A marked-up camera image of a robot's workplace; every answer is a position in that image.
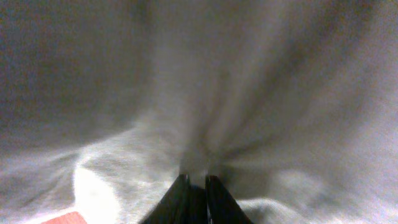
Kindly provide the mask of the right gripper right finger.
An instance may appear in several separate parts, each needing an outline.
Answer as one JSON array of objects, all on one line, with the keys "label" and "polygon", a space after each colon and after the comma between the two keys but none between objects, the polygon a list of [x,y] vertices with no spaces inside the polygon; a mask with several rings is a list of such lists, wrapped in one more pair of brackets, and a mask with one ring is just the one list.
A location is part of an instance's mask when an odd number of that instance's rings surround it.
[{"label": "right gripper right finger", "polygon": [[254,224],[217,176],[206,176],[205,191],[210,223]]}]

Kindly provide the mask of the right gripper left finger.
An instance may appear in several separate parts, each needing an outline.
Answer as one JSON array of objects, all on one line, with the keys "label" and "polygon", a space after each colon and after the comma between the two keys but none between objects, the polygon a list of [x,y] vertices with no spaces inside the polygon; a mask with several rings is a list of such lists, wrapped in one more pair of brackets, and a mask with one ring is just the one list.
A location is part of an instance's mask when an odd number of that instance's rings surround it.
[{"label": "right gripper left finger", "polygon": [[188,221],[190,178],[180,174],[142,224],[184,224]]}]

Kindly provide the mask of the khaki green cargo shorts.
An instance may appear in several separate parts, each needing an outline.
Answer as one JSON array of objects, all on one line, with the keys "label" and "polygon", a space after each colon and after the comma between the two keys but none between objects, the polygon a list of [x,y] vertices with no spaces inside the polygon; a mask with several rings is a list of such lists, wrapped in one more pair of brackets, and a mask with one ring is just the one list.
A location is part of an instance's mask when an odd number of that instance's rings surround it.
[{"label": "khaki green cargo shorts", "polygon": [[1,222],[397,222],[396,1],[2,1]]}]

